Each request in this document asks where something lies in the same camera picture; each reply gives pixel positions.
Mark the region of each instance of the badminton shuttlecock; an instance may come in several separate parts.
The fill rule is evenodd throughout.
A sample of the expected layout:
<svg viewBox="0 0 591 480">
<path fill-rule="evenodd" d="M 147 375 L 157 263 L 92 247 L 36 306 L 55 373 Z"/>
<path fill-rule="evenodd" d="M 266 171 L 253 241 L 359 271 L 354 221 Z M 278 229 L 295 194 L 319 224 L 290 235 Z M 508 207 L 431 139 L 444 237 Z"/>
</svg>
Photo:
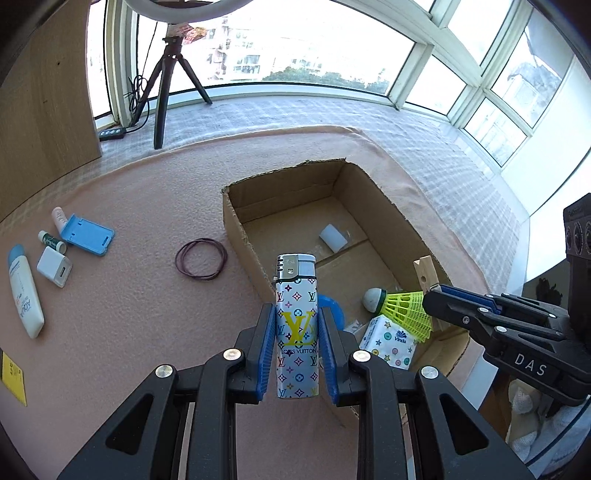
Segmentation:
<svg viewBox="0 0 591 480">
<path fill-rule="evenodd" d="M 423 292 L 388 293 L 383 288 L 370 288 L 363 295 L 363 306 L 376 315 L 386 315 L 419 342 L 431 336 L 431 318 L 423 310 Z"/>
</svg>

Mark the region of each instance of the window sill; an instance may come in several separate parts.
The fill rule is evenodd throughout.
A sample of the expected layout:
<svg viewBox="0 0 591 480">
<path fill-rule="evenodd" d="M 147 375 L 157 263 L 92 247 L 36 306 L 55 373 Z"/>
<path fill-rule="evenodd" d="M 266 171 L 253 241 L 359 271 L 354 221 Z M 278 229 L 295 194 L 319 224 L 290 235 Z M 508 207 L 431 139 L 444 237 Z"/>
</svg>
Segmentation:
<svg viewBox="0 0 591 480">
<path fill-rule="evenodd" d="M 377 95 L 375 93 L 323 85 L 302 85 L 299 83 L 240 83 L 235 85 L 206 87 L 206 90 L 212 100 L 224 100 L 247 96 L 303 95 L 360 100 L 362 102 L 372 102 L 388 106 L 394 105 L 388 97 Z M 203 99 L 197 90 L 185 90 L 184 92 L 177 92 L 170 95 L 168 98 L 168 108 L 202 102 Z M 150 100 L 151 112 L 155 111 L 156 103 L 156 98 Z"/>
<path fill-rule="evenodd" d="M 115 117 L 112 113 L 107 113 L 106 115 L 101 115 L 95 118 L 95 126 L 97 131 L 101 131 L 105 128 L 109 128 L 112 125 L 115 125 Z"/>
</svg>

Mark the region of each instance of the wooden clothespin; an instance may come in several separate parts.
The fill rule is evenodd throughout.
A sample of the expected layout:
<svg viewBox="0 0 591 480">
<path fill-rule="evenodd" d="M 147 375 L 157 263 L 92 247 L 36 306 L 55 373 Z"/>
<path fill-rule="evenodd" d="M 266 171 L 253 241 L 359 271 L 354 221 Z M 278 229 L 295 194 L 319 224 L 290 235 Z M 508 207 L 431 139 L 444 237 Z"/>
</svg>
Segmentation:
<svg viewBox="0 0 591 480">
<path fill-rule="evenodd" d="M 424 294 L 432 288 L 437 288 L 439 286 L 439 278 L 437 277 L 437 272 L 433 265 L 433 259 L 430 255 L 415 260 L 413 264 L 414 269 L 417 272 L 418 282 L 421 285 Z M 450 326 L 449 323 L 436 319 L 435 317 L 431 317 L 431 324 L 433 325 L 433 330 L 445 330 Z"/>
</svg>

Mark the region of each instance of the checkered cloth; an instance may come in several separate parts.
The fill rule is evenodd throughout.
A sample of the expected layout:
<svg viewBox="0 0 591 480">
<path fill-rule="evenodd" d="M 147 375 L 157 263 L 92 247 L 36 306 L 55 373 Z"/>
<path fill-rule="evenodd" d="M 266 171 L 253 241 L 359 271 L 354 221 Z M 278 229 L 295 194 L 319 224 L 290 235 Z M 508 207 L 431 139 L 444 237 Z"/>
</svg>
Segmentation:
<svg viewBox="0 0 591 480">
<path fill-rule="evenodd" d="M 324 97 L 270 96 L 217 100 L 168 112 L 164 149 L 277 128 L 340 125 L 362 130 L 417 182 L 441 219 L 500 293 L 518 243 L 519 222 L 500 192 L 450 137 L 449 124 L 391 106 Z M 30 198 L 0 223 L 0 233 L 84 182 L 153 155 L 153 116 L 140 131 L 102 144 L 103 157 Z"/>
</svg>

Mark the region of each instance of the white charger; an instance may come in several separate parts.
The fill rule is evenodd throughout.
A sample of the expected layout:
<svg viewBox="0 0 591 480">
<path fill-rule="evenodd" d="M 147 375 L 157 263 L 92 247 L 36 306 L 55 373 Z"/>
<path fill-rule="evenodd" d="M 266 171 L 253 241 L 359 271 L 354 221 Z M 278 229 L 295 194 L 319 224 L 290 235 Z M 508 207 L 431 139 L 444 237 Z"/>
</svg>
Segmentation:
<svg viewBox="0 0 591 480">
<path fill-rule="evenodd" d="M 45 247 L 43 255 L 37 264 L 37 271 L 60 288 L 63 288 L 66 284 L 71 269 L 72 262 L 70 259 L 51 247 Z"/>
</svg>

